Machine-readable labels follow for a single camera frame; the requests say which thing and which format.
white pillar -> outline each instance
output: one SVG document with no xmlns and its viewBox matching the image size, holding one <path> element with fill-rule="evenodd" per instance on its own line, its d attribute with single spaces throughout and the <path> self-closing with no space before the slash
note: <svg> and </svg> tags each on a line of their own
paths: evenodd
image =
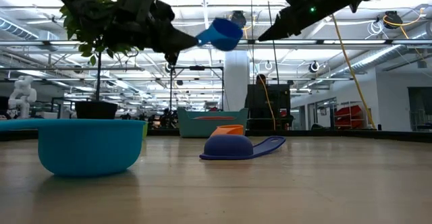
<svg viewBox="0 0 432 224">
<path fill-rule="evenodd" d="M 248 94 L 249 57 L 247 51 L 225 53 L 225 96 L 224 111 L 239 111 L 244 108 Z"/>
</svg>

teal container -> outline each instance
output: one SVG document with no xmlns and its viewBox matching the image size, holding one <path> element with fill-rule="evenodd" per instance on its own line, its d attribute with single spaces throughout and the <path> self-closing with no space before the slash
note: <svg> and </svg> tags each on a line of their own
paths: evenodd
<svg viewBox="0 0 432 224">
<path fill-rule="evenodd" d="M 16 119 L 0 131 L 38 129 L 38 155 L 51 173 L 94 177 L 125 171 L 141 152 L 144 121 Z"/>
<path fill-rule="evenodd" d="M 188 112 L 178 109 L 180 136 L 183 138 L 208 138 L 217 126 L 243 125 L 246 130 L 248 109 L 239 112 Z M 233 119 L 199 119 L 199 117 L 233 117 Z"/>
</svg>

wooden floor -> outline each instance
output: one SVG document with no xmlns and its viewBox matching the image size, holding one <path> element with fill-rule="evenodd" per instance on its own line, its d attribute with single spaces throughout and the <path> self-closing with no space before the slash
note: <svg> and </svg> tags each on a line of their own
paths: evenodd
<svg viewBox="0 0 432 224">
<path fill-rule="evenodd" d="M 126 173 L 64 179 L 37 142 L 0 142 L 0 223 L 432 223 L 432 144 L 288 138 L 250 161 L 202 161 L 203 144 L 149 138 Z"/>
</svg>

black machine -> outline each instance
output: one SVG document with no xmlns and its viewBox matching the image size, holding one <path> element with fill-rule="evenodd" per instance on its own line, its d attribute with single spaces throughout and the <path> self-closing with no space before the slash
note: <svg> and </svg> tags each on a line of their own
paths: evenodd
<svg viewBox="0 0 432 224">
<path fill-rule="evenodd" d="M 286 0 L 290 6 L 279 12 L 274 25 L 259 40 L 278 40 L 293 34 L 299 35 L 306 27 L 348 5 L 355 13 L 362 1 L 370 0 Z"/>
<path fill-rule="evenodd" d="M 291 98 L 290 85 L 268 85 L 266 86 L 267 96 L 262 85 L 248 85 L 248 96 L 246 97 L 245 107 L 249 109 L 248 127 L 252 130 L 272 130 L 273 119 L 270 112 L 271 105 L 278 128 L 292 123 L 290 115 Z"/>
<path fill-rule="evenodd" d="M 103 34 L 113 44 L 124 43 L 140 50 L 164 53 L 175 65 L 178 54 L 198 44 L 193 36 L 175 29 L 171 6 L 158 0 L 117 0 L 110 4 L 96 0 L 61 0 L 82 27 Z"/>
</svg>

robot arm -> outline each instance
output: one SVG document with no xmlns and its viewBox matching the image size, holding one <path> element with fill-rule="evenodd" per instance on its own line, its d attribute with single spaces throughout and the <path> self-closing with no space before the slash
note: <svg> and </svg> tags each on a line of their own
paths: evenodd
<svg viewBox="0 0 432 224">
<path fill-rule="evenodd" d="M 175 65 L 178 53 L 198 44 L 193 36 L 175 29 L 170 5 L 157 0 L 117 0 L 101 4 L 97 0 L 62 0 L 75 20 L 89 32 L 103 34 L 113 45 L 125 43 L 139 49 L 164 53 Z"/>
<path fill-rule="evenodd" d="M 290 6 L 282 9 L 276 21 L 264 34 L 260 41 L 288 38 L 299 35 L 306 27 L 330 16 L 340 9 L 350 6 L 355 13 L 362 1 L 370 0 L 286 0 Z"/>
<path fill-rule="evenodd" d="M 34 103 L 37 99 L 37 92 L 34 88 L 30 89 L 30 95 L 27 96 L 27 102 L 28 103 Z"/>
</svg>

